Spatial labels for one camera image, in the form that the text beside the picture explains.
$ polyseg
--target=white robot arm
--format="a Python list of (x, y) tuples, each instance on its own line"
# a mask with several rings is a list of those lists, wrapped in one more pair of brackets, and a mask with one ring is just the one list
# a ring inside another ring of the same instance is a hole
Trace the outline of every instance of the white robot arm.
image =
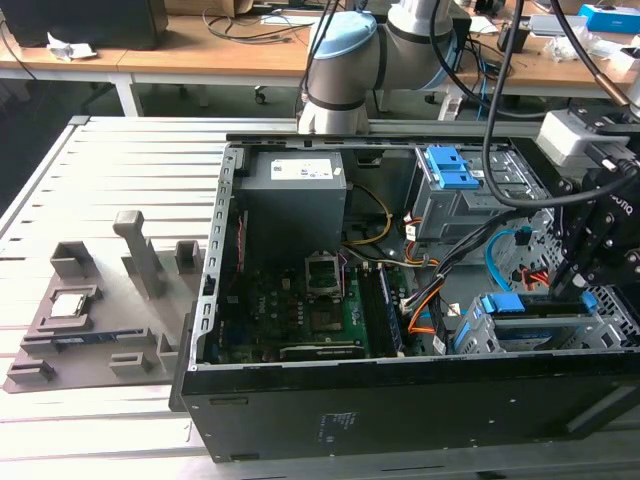
[[(441, 0), (437, 5), (435, 38), (452, 62), (456, 39), (449, 4), (450, 0)], [(366, 13), (336, 13), (303, 82), (307, 103), (298, 133), (366, 133), (368, 90), (418, 90), (441, 83), (445, 74), (429, 34), (434, 8), (436, 0), (401, 0), (389, 10), (385, 25), (376, 25)], [(329, 18), (315, 29), (322, 31)], [(309, 45), (310, 51), (314, 45), (318, 42)]]

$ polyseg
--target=floor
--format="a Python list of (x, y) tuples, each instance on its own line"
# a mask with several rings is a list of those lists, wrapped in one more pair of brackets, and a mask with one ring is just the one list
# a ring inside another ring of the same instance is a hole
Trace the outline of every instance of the floor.
[[(71, 116), (80, 114), (81, 103), (92, 93), (90, 84), (74, 82), (32, 81), (27, 89), (31, 100), (10, 99), (0, 106), (0, 212), (20, 191)], [(208, 87), (210, 105), (200, 108), (194, 86), (187, 87), (186, 98), (173, 85), (140, 85), (138, 89), (145, 114), (163, 117), (287, 118), (292, 116), (296, 95), (292, 88), (268, 88), (264, 91), (267, 102), (258, 105), (251, 87)], [(378, 115), (369, 95), (367, 110), (370, 118), (436, 119), (440, 100), (436, 97), (436, 103), (429, 104), (419, 92), (394, 92), (391, 111)], [(540, 99), (522, 103), (527, 110), (548, 108)], [(115, 90), (93, 102), (89, 113), (121, 116)], [(469, 103), (459, 118), (475, 120), (476, 107)]]

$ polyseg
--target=motherboard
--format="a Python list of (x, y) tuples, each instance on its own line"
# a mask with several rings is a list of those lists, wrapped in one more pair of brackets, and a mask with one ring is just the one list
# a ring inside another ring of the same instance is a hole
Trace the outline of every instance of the motherboard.
[[(338, 257), (324, 258), (340, 261)], [(402, 271), (341, 263), (337, 276), (327, 265), (306, 271), (257, 270), (243, 276), (227, 296), (224, 310), (229, 315), (217, 361), (264, 363), (398, 355), (402, 350), (398, 303), (407, 291)], [(332, 288), (337, 294), (316, 293), (317, 289)]]

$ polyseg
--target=gray power supply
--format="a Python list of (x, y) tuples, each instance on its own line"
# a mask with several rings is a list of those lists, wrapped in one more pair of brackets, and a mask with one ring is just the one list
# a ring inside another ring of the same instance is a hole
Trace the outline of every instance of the gray power supply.
[(236, 188), (250, 212), (252, 265), (286, 266), (339, 248), (347, 189), (339, 152), (259, 152)]

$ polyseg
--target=aluminum extrusion table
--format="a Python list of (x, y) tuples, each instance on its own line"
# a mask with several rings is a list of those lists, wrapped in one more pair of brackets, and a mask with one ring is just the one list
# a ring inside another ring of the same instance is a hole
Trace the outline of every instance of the aluminum extrusion table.
[[(45, 292), (58, 241), (82, 239), (93, 255), (124, 252), (111, 224), (126, 208), (144, 212), (144, 232), (157, 250), (178, 239), (205, 246), (226, 133), (293, 127), (276, 119), (74, 118), (0, 221), (0, 380)], [(374, 121), (372, 127), (437, 135), (452, 125)], [(456, 122), (455, 128), (480, 134), (484, 126)], [(529, 123), (500, 124), (496, 134), (536, 131)], [(216, 465), (189, 417), (169, 411), (169, 392), (169, 385), (0, 391), (0, 478), (501, 478), (491, 472), (582, 478), (589, 472), (610, 479), (638, 478), (640, 470), (637, 410), (582, 442)]]

